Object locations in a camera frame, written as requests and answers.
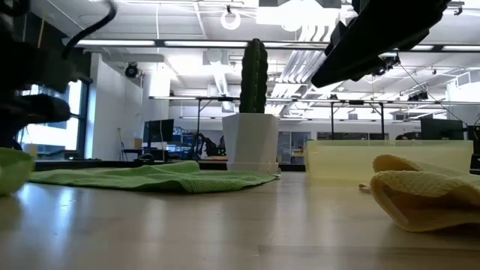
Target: computer monitor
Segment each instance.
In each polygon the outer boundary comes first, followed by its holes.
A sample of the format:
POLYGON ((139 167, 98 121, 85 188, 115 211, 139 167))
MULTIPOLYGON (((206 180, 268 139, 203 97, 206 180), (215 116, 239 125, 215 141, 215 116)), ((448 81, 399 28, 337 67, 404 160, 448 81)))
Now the computer monitor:
POLYGON ((464 123, 458 120, 420 119, 422 140, 464 140, 464 123))
POLYGON ((162 143, 173 141, 173 119, 146 121, 143 128, 143 142, 162 143))

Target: potted cactus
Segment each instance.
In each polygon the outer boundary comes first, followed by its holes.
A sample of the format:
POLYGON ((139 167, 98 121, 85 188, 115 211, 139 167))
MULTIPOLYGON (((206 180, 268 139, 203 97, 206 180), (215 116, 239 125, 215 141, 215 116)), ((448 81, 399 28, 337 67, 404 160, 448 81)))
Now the potted cactus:
POLYGON ((278 119, 264 114, 267 51, 259 39, 245 48, 241 61, 240 113, 223 118, 228 170, 276 173, 278 119))

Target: camera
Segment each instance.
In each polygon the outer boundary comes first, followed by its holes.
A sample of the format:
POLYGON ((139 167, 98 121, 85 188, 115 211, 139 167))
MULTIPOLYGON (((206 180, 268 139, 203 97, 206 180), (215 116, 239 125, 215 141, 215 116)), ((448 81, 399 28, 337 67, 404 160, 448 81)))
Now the camera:
POLYGON ((128 67, 125 68, 125 76, 135 79, 140 75, 142 75, 142 71, 137 67, 137 63, 128 63, 128 67))

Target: green microfiber cloth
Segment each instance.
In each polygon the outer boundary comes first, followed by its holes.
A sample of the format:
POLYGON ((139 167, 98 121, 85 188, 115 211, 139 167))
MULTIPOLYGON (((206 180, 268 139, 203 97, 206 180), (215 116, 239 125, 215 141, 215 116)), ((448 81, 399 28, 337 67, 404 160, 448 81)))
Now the green microfiber cloth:
POLYGON ((200 172, 197 162, 141 166, 133 169, 57 169, 34 172, 30 182, 131 191, 205 193, 237 191, 277 179, 258 172, 200 172))

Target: pole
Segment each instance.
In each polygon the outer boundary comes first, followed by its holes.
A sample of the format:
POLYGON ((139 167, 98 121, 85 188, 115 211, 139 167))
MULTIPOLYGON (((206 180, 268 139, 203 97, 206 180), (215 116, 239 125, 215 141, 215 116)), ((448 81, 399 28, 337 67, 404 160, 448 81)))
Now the pole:
POLYGON ((198 100, 198 114, 196 115, 196 134, 195 137, 193 138, 193 141, 195 142, 195 149, 193 152, 195 153, 195 160, 199 160, 200 157, 198 156, 198 140, 200 138, 200 112, 202 111, 202 108, 200 107, 200 103, 202 102, 202 99, 199 98, 198 100))
POLYGON ((333 102, 330 103, 330 110, 331 110, 331 139, 332 140, 335 140, 335 129, 334 129, 334 121, 333 121, 333 115, 335 114, 335 112, 333 111, 333 102))
POLYGON ((383 117, 383 103, 380 104, 380 117, 382 117, 382 140, 385 140, 385 118, 383 117))

